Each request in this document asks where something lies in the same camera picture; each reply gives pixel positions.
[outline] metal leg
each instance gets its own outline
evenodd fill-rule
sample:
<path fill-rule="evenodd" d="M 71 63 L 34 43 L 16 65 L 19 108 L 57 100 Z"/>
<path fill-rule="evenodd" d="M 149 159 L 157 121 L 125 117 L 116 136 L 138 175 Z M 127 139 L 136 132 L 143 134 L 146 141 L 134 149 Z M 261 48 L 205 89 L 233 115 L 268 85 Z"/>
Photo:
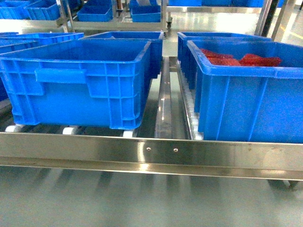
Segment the metal leg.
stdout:
<path fill-rule="evenodd" d="M 72 14 L 71 14 L 71 8 L 70 8 L 70 5 L 68 4 L 68 0 L 65 0 L 65 4 L 67 6 L 67 15 L 68 15 L 69 21 L 71 22 L 71 30 L 72 30 L 72 32 L 75 32 L 74 22 L 73 22 Z"/>
<path fill-rule="evenodd" d="M 161 6 L 161 23 L 162 23 L 162 30 L 166 31 L 166 8 L 167 8 L 168 0 L 162 0 Z"/>
<path fill-rule="evenodd" d="M 255 35 L 267 36 L 277 4 L 278 0 L 264 0 Z"/>
<path fill-rule="evenodd" d="M 288 0 L 287 2 L 284 2 L 278 20 L 276 22 L 273 35 L 271 36 L 272 40 L 274 40 L 275 42 L 282 41 L 290 16 L 294 11 L 294 5 L 295 5 L 295 0 Z"/>
<path fill-rule="evenodd" d="M 56 0 L 57 6 L 59 8 L 59 12 L 60 12 L 60 17 L 63 20 L 63 30 L 64 32 L 68 32 L 68 25 L 67 25 L 67 18 L 66 18 L 66 14 L 65 14 L 65 10 L 63 7 L 63 1 L 62 0 Z"/>

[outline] empty blue crate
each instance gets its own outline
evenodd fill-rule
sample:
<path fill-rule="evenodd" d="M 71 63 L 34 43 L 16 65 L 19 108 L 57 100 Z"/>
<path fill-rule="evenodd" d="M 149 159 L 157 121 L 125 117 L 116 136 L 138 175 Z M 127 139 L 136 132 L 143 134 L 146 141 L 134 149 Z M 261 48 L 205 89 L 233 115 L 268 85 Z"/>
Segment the empty blue crate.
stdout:
<path fill-rule="evenodd" d="M 0 37 L 18 35 L 18 32 L 0 32 Z"/>
<path fill-rule="evenodd" d="M 138 6 L 131 9 L 133 22 L 160 22 L 161 6 Z"/>
<path fill-rule="evenodd" d="M 236 7 L 263 7 L 263 0 L 232 0 L 233 6 Z M 277 7 L 282 7 L 284 3 L 284 0 L 280 0 L 278 2 Z"/>
<path fill-rule="evenodd" d="M 31 20 L 56 20 L 60 12 L 55 1 L 40 0 L 25 7 Z"/>
<path fill-rule="evenodd" d="M 15 123 L 141 124 L 151 42 L 82 39 L 0 55 Z"/>
<path fill-rule="evenodd" d="M 202 6 L 202 0 L 169 0 L 169 6 Z"/>
<path fill-rule="evenodd" d="M 38 45 L 35 41 L 12 41 L 12 40 L 0 40 L 0 54 L 12 51 L 23 50 L 27 48 L 36 47 Z M 2 80 L 0 79 L 0 101 L 8 98 L 5 91 Z"/>
<path fill-rule="evenodd" d="M 31 40 L 39 42 L 40 45 L 48 45 L 82 37 L 84 37 L 84 33 L 31 33 L 0 37 L 0 40 Z"/>
<path fill-rule="evenodd" d="M 303 142 L 303 47 L 274 42 L 188 41 L 198 64 L 198 130 L 205 140 Z M 279 67 L 213 65 L 200 48 L 241 59 L 279 57 Z"/>
<path fill-rule="evenodd" d="M 151 41 L 151 78 L 157 78 L 161 70 L 163 32 L 104 32 L 87 36 L 84 39 L 140 39 Z"/>
<path fill-rule="evenodd" d="M 12 51 L 19 51 L 27 48 L 37 47 L 36 41 L 24 41 L 24 40 L 1 40 L 0 39 L 0 54 Z"/>
<path fill-rule="evenodd" d="M 29 1 L 6 0 L 0 2 L 0 19 L 26 19 L 27 12 L 24 7 L 29 5 Z"/>
<path fill-rule="evenodd" d="M 178 32 L 178 60 L 181 61 L 181 68 L 189 83 L 189 89 L 195 88 L 194 75 L 196 73 L 196 65 L 190 64 L 190 59 L 193 56 L 187 47 L 188 40 L 209 40 L 209 41 L 271 41 L 270 38 L 245 35 L 237 33 L 215 33 L 215 32 Z"/>
<path fill-rule="evenodd" d="M 132 9 L 133 7 L 144 6 L 144 4 L 146 4 L 145 1 L 142 1 L 140 3 L 141 3 L 141 5 L 137 2 L 137 0 L 130 0 L 130 2 L 129 2 L 129 8 Z M 158 5 L 157 0 L 150 0 L 149 4 L 151 6 L 157 6 Z"/>
<path fill-rule="evenodd" d="M 107 22 L 113 19 L 111 6 L 86 6 L 77 13 L 79 21 Z"/>
<path fill-rule="evenodd" d="M 202 0 L 203 6 L 231 6 L 232 0 Z"/>

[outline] metal guide rail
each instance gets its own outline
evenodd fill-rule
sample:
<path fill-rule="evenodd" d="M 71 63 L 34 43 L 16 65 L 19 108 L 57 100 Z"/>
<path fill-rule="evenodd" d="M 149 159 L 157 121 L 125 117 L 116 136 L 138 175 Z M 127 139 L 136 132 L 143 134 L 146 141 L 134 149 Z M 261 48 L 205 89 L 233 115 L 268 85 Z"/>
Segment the metal guide rail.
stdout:
<path fill-rule="evenodd" d="M 158 139 L 139 138 L 141 128 L 123 136 L 119 130 L 77 126 L 68 130 L 66 126 L 24 126 L 19 132 L 4 132 L 13 123 L 6 103 L 2 106 L 6 110 L 0 112 L 0 165 L 303 180 L 303 144 L 167 139 L 172 138 L 172 126 L 180 124 L 171 112 L 168 60 L 164 58 L 162 63 L 159 101 L 154 104 L 158 109 L 156 127 L 151 124 L 144 129 L 155 130 Z M 177 71 L 182 78 L 178 65 Z M 184 93 L 182 100 L 187 100 Z M 184 103 L 187 113 L 189 106 Z M 188 114 L 184 122 L 193 135 L 195 127 Z M 69 135 L 62 135 L 64 129 Z"/>

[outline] metal rail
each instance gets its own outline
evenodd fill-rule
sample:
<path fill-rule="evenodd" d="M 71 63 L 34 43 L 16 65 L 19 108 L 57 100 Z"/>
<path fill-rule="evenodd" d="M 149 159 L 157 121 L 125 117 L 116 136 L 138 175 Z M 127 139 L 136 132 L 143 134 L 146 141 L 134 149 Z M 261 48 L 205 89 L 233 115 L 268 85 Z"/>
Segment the metal rail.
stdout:
<path fill-rule="evenodd" d="M 163 57 L 155 138 L 172 139 L 169 57 Z"/>
<path fill-rule="evenodd" d="M 167 6 L 168 13 L 260 13 L 262 8 L 251 7 L 188 7 Z"/>
<path fill-rule="evenodd" d="M 303 180 L 303 144 L 1 132 L 0 165 Z"/>

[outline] crate rim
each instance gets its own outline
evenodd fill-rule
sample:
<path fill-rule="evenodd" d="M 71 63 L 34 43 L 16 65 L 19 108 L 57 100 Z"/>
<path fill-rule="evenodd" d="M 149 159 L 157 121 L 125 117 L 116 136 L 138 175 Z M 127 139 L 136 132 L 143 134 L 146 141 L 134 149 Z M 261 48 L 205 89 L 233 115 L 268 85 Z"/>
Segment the crate rim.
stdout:
<path fill-rule="evenodd" d="M 117 40 L 121 40 L 121 39 L 127 39 L 127 40 L 134 40 L 134 39 L 146 39 L 146 40 L 153 40 L 153 41 L 157 41 L 157 40 L 163 40 L 164 38 L 164 32 L 163 31 L 159 31 L 159 32 L 156 32 L 156 31 L 151 31 L 151 32 L 148 32 L 148 31 L 108 31 L 108 32 L 102 32 L 102 33 L 98 33 L 98 34 L 94 34 L 94 35 L 90 35 L 90 36 L 87 36 L 87 37 L 83 37 L 81 39 L 111 39 L 111 38 L 94 38 L 94 36 L 97 36 L 97 35 L 100 35 L 100 34 L 106 34 L 106 33 L 119 33 L 119 32 L 123 32 L 123 33 L 152 33 L 152 32 L 155 32 L 155 33 L 160 33 L 159 37 L 158 38 L 115 38 Z"/>
<path fill-rule="evenodd" d="M 203 67 L 201 67 L 201 65 L 205 65 L 205 69 L 206 70 L 211 70 L 211 69 L 216 69 L 216 68 L 219 68 L 219 69 L 233 69 L 233 70 L 236 70 L 236 69 L 239 69 L 240 67 L 242 68 L 246 68 L 246 69 L 262 69 L 262 70 L 266 70 L 266 71 L 271 71 L 273 72 L 274 70 L 277 72 L 277 71 L 298 71 L 300 69 L 303 69 L 303 67 L 264 67 L 264 66 L 225 66 L 225 65 L 213 65 L 209 60 L 208 58 L 202 53 L 202 51 L 200 50 L 200 48 L 197 47 L 197 45 L 194 43 L 194 42 L 206 42 L 206 43 L 216 43 L 216 41 L 192 41 L 192 40 L 188 40 L 187 41 L 187 46 L 189 47 L 191 53 L 193 54 L 195 60 L 198 63 L 198 66 L 199 68 L 201 69 L 201 71 L 203 73 L 206 73 L 207 75 L 211 75 L 211 76 L 218 76 L 218 77 L 230 77 L 231 75 L 217 75 L 217 74 L 210 74 L 209 72 L 206 72 L 204 70 Z M 225 42 L 225 43 L 264 43 L 263 41 L 222 41 L 222 42 Z M 267 43 L 274 43 L 275 45 L 279 44 L 277 42 L 267 42 Z M 275 79 L 303 79 L 303 75 L 302 77 L 277 77 L 276 76 L 276 72 L 273 74 L 274 75 L 256 75 L 255 77 L 264 77 L 264 78 L 275 78 Z M 251 77 L 250 75 L 232 75 L 233 77 Z"/>
<path fill-rule="evenodd" d="M 195 37 L 195 38 L 203 38 L 204 36 L 192 36 L 192 35 L 185 35 L 184 33 L 212 33 L 212 34 L 222 34 L 222 33 L 224 33 L 224 34 L 239 34 L 239 35 L 249 35 L 249 34 L 242 34 L 242 33 L 234 33 L 234 32 L 195 32 L 195 31 L 183 31 L 183 32 L 177 32 L 177 35 L 178 35 L 178 37 L 180 37 L 180 38 L 182 38 L 183 40 L 186 40 L 187 39 L 187 37 L 190 37 L 191 39 L 193 38 L 193 37 Z M 258 35 L 249 35 L 250 37 L 258 37 L 258 38 L 262 38 L 262 36 L 258 36 Z M 214 37 L 222 37 L 222 38 L 231 38 L 231 39 L 233 39 L 233 38 L 238 38 L 238 37 L 223 37 L 223 36 L 214 36 Z"/>
<path fill-rule="evenodd" d="M 54 43 L 54 44 L 49 44 L 47 46 L 51 46 L 51 45 L 59 45 L 62 43 L 66 43 L 66 42 L 82 42 L 83 40 L 67 40 L 67 41 L 63 41 L 60 43 Z M 58 63 L 60 62 L 66 62 L 66 63 L 84 63 L 83 61 L 85 61 L 85 63 L 115 63 L 115 64 L 131 64 L 131 63 L 137 63 L 140 62 L 140 60 L 142 59 L 142 56 L 147 52 L 147 50 L 150 48 L 151 45 L 151 41 L 142 41 L 142 40 L 137 40 L 136 42 L 146 42 L 144 45 L 144 48 L 137 54 L 136 58 L 132 61 L 97 61 L 97 60 L 60 60 L 60 59 L 42 59 L 42 58 L 17 58 L 17 57 L 2 57 L 2 55 L 5 54 L 11 54 L 11 53 L 18 53 L 18 52 L 22 52 L 22 51 L 27 51 L 27 50 L 32 50 L 35 48 L 45 48 L 45 45 L 43 46 L 37 46 L 37 47 L 33 47 L 33 48 L 28 48 L 28 49 L 24 49 L 24 50 L 18 50 L 18 51 L 13 51 L 13 52 L 9 52 L 9 53 L 1 53 L 0 54 L 0 61 L 1 60 L 13 60 L 13 61 L 43 61 L 43 62 L 54 62 L 57 61 Z"/>
<path fill-rule="evenodd" d="M 25 9 L 49 9 L 50 7 L 53 7 L 54 5 L 57 5 L 56 3 L 54 3 L 53 5 L 49 6 L 49 7 L 31 7 L 32 5 L 38 3 L 38 2 L 45 2 L 44 0 L 39 0 L 39 1 L 35 1 L 32 2 L 30 5 L 25 6 Z"/>

